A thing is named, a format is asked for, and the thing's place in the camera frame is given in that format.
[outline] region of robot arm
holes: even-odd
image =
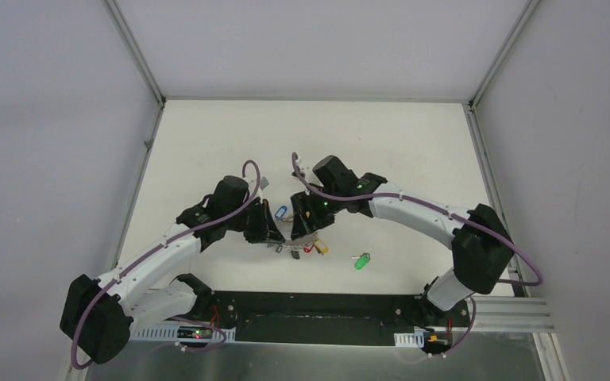
[[[295,169],[300,176],[295,172],[294,175],[303,181],[303,169]],[[311,191],[319,192],[301,192],[291,197],[295,214],[299,216],[294,221],[291,238],[333,224],[334,215],[343,209],[398,222],[425,233],[450,249],[454,262],[450,270],[427,285],[426,297],[421,299],[427,311],[450,310],[474,292],[489,294],[514,255],[494,237],[450,217],[457,214],[510,240],[489,206],[480,204],[475,210],[467,210],[425,202],[423,198],[420,202],[411,202],[408,199],[415,198],[398,185],[373,173],[358,178],[336,156],[321,160],[312,171],[322,186],[308,184]],[[324,198],[321,193],[333,198]]]
[[[78,343],[95,363],[103,364],[122,350],[131,334],[194,309],[195,292],[178,279],[162,290],[149,288],[177,265],[221,240],[227,230],[242,231],[249,211],[261,209],[258,198],[244,212],[223,223],[203,225],[237,210],[245,202],[248,189],[244,179],[226,176],[213,194],[182,212],[176,223],[149,246],[151,249],[95,280],[87,275],[74,280],[64,305],[62,331],[73,339],[81,316],[98,298],[87,314]]]

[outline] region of white wall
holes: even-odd
[[[120,5],[168,97],[468,100],[525,1]]]
[[[116,248],[156,103],[101,2],[0,1],[0,379],[55,379],[68,284]]]
[[[610,2],[543,2],[479,122],[573,379],[610,378]]]

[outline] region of purple cable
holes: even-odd
[[[291,154],[291,165],[293,166],[293,171],[295,173],[295,176],[298,177],[298,180],[300,180],[300,182],[303,183],[303,185],[310,192],[312,192],[318,196],[328,198],[329,200],[339,201],[339,202],[369,200],[369,199],[375,198],[375,197],[391,197],[391,198],[399,198],[399,199],[402,198],[402,199],[406,199],[410,202],[420,204],[421,206],[425,206],[431,210],[435,210],[435,211],[439,212],[440,214],[446,215],[448,218],[457,220],[465,225],[471,226],[472,228],[478,229],[481,232],[488,234],[490,237],[497,239],[499,242],[506,245],[506,247],[510,248],[515,254],[517,254],[527,264],[527,266],[529,266],[529,268],[532,269],[532,271],[537,276],[537,280],[534,282],[522,282],[519,280],[500,279],[498,281],[498,283],[509,283],[509,284],[517,285],[517,286],[538,286],[543,283],[543,274],[529,260],[529,258],[527,258],[525,253],[520,251],[520,249],[517,248],[511,241],[507,240],[504,236],[502,236],[499,233],[492,231],[491,229],[488,229],[485,226],[478,224],[474,221],[470,221],[468,218],[464,218],[458,214],[455,214],[455,213],[451,214],[450,212],[448,212],[447,209],[444,209],[440,206],[436,206],[436,205],[432,204],[431,202],[427,202],[427,201],[424,201],[419,198],[412,197],[412,196],[406,195],[406,194],[401,195],[398,193],[372,193],[372,194],[363,194],[361,196],[341,197],[341,196],[333,196],[332,194],[323,193],[319,189],[317,189],[316,187],[313,187],[307,181],[305,181],[303,174],[298,169],[297,160],[298,160],[298,154],[293,152]]]
[[[457,342],[454,343],[450,349],[448,349],[446,354],[452,352],[453,349],[455,349],[457,346],[459,346],[459,344],[461,344],[462,341],[464,341],[464,339],[469,335],[469,332],[471,332],[471,329],[473,328],[473,321],[476,320],[476,300],[474,300],[470,296],[469,296],[469,299],[471,300],[471,320],[469,321],[469,326],[466,327],[466,331],[464,331],[464,334],[461,335],[459,340],[457,340]]]
[[[246,209],[249,206],[249,204],[251,203],[251,201],[258,194],[258,190],[261,188],[261,170],[258,168],[258,164],[256,164],[255,161],[253,161],[253,160],[245,161],[244,165],[242,165],[242,177],[246,177],[246,167],[249,164],[253,165],[253,168],[256,170],[256,186],[253,188],[253,192],[252,192],[251,196],[249,196],[249,198],[247,198],[246,201],[239,208],[237,208],[235,211],[230,212],[227,215],[219,218],[218,220],[209,221],[207,223],[201,224],[199,226],[196,226],[194,228],[191,228],[191,229],[183,231],[179,234],[176,234],[176,235],[172,236],[171,238],[167,239],[166,244],[169,245],[172,242],[178,240],[179,238],[186,236],[188,234],[194,233],[197,230],[206,229],[206,228],[209,228],[210,226],[218,225],[222,222],[228,221],[232,217],[237,216],[244,209]],[[159,244],[156,247],[148,250],[146,253],[144,253],[143,256],[140,256],[137,260],[135,260],[128,267],[126,267],[123,271],[121,271],[120,274],[118,274],[120,276],[120,278],[123,278],[130,271],[132,271],[136,266],[139,266],[139,264],[141,264],[142,262],[147,260],[150,256],[152,256],[156,252],[160,251],[161,248],[163,248],[163,245]],[[80,319],[78,320],[78,325],[75,328],[73,341],[71,342],[71,365],[74,369],[78,369],[78,370],[85,369],[85,368],[89,367],[90,364],[92,364],[92,360],[88,360],[85,364],[79,364],[79,362],[78,362],[78,342],[80,339],[80,332],[83,329],[83,325],[85,325],[87,316],[90,315],[90,311],[92,311],[92,309],[95,307],[95,304],[97,304],[99,299],[116,283],[117,283],[117,281],[115,279],[112,279],[111,281],[109,281],[104,286],[104,288],[102,288],[95,295],[95,297],[92,298],[90,303],[87,305],[87,307],[83,311],[83,314],[80,315]]]

